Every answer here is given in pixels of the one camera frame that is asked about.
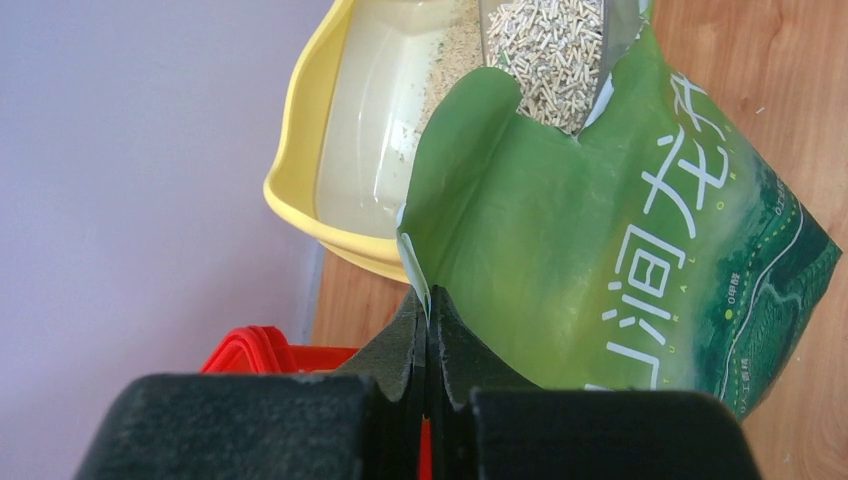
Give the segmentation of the clear plastic scoop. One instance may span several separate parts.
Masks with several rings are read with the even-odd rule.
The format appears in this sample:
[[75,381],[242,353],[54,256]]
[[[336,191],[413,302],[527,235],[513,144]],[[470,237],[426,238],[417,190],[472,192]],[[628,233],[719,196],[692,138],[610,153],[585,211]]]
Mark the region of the clear plastic scoop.
[[615,63],[652,16],[641,0],[480,1],[483,58],[509,73],[518,112],[578,135],[602,111]]

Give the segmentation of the yellow litter box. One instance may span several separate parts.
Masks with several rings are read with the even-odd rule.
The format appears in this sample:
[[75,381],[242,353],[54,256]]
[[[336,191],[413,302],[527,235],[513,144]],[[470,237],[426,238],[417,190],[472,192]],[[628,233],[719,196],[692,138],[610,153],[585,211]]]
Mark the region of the yellow litter box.
[[294,67],[269,207],[330,252],[406,278],[397,216],[418,141],[453,84],[482,62],[474,1],[336,1]]

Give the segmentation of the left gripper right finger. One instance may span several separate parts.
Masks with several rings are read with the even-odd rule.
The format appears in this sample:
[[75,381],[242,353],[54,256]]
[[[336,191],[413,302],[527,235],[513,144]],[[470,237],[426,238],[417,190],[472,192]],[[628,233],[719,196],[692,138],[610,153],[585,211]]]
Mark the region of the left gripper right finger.
[[757,479],[742,429],[685,391],[544,390],[430,293],[427,333],[435,479]]

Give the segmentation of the green litter bag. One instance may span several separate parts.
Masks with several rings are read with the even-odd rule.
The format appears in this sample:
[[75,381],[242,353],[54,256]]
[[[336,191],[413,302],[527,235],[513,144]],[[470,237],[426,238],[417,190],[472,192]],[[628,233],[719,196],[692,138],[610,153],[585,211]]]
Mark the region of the green litter bag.
[[553,389],[768,394],[841,250],[708,94],[637,25],[577,136],[461,78],[418,144],[398,228],[418,295]]

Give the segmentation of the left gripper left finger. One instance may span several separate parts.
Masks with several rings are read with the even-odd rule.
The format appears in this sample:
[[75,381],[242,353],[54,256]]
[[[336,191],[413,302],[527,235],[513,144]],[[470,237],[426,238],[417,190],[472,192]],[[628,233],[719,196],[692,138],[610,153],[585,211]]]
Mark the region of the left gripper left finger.
[[155,374],[114,400],[80,479],[412,479],[423,408],[414,291],[323,374]]

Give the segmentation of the red plastic basket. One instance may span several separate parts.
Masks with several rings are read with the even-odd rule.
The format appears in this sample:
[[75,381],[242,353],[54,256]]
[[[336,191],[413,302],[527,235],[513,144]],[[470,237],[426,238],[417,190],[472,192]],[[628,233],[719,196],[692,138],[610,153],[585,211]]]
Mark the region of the red plastic basket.
[[292,345],[274,326],[243,326],[229,332],[206,360],[202,373],[311,374],[339,368],[355,347]]

